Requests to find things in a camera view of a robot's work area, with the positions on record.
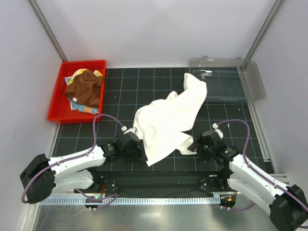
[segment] crumpled towel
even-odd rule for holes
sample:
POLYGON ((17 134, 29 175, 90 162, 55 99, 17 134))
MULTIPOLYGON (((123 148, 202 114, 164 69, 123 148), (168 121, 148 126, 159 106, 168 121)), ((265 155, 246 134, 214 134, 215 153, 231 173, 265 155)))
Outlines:
POLYGON ((184 92, 171 92, 165 100, 155 100, 140 108, 134 118, 133 131, 144 142, 147 164, 151 166, 175 149, 181 154, 195 154, 187 150, 193 137, 183 133, 193 128, 203 104, 207 88, 191 74, 184 75, 184 92))
MULTIPOLYGON (((71 81, 72 77, 65 77, 65 82, 67 85, 71 84, 73 81, 71 81)), ((85 105, 82 104, 78 104, 70 99, 68 99, 70 101, 70 105, 71 105, 71 110, 78 110, 80 112, 85 112, 85 113, 91 113, 93 115, 98 114, 98 109, 97 108, 93 108, 93 107, 87 107, 85 105)))
POLYGON ((90 70, 83 71, 67 85, 65 95, 78 104, 99 108, 102 82, 103 76, 96 76, 90 70))

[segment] black grid mat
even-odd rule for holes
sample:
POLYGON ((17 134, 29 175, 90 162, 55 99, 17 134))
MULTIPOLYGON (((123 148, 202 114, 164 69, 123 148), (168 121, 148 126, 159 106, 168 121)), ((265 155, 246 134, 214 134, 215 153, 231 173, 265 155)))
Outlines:
MULTIPOLYGON (((132 127, 136 111, 156 99, 165 99, 175 90, 183 92, 183 75, 186 68, 127 68, 107 71, 103 112, 118 118, 128 128, 132 127)), ((208 84, 210 92, 214 86, 208 84)), ((257 140, 247 104, 226 104, 205 102, 188 134, 196 137, 209 129, 210 124, 225 119, 246 120, 251 129, 251 138, 247 147, 247 156, 260 168, 272 173, 271 164, 265 163, 257 140)), ((242 149, 246 137, 246 128, 240 123, 219 126, 223 131, 226 144, 242 149)), ((109 118, 103 118, 97 124, 98 141, 109 140, 120 132, 118 124, 109 118)), ((53 156, 62 156, 85 150, 92 146, 92 124, 61 125, 53 156)), ((222 166, 214 160, 204 162, 199 155, 181 155, 174 151, 167 158, 148 167, 145 162, 132 163, 125 160, 97 167, 99 171, 216 171, 222 166)))

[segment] brown towel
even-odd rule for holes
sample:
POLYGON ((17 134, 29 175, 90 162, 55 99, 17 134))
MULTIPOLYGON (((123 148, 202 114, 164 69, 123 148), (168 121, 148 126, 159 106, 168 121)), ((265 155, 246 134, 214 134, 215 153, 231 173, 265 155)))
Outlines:
POLYGON ((103 76, 95 76, 90 70, 75 76, 66 87, 65 95, 70 100, 87 107, 99 108, 103 76))

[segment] colorful cloth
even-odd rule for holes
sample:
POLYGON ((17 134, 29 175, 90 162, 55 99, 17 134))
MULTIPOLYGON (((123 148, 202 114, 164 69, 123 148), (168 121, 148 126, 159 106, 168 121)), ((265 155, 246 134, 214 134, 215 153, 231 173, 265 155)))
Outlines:
MULTIPOLYGON (((77 70, 72 76, 70 77, 65 77, 65 83, 67 85, 70 85, 73 81, 74 81, 74 78, 75 76, 77 75, 80 75, 82 74, 84 71, 86 71, 87 69, 83 68, 83 69, 79 69, 77 70)), ((95 70, 93 72, 96 76, 103 76, 98 70, 95 70)), ((92 107, 87 107, 85 105, 82 105, 82 104, 79 104, 79 103, 76 103, 74 102, 73 100, 70 100, 70 104, 71 104, 71 110, 78 110, 80 112, 86 112, 86 113, 90 113, 90 114, 93 114, 93 115, 96 115, 98 114, 98 109, 97 108, 92 108, 92 107)))

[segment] metal floor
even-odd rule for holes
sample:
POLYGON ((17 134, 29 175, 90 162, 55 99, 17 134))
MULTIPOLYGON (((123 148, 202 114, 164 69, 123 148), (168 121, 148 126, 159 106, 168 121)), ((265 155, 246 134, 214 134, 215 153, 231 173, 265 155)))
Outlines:
MULTIPOLYGON (((251 205, 241 194, 236 207, 251 205)), ((258 206, 231 212, 218 205, 40 206, 34 231, 277 231, 258 206)))

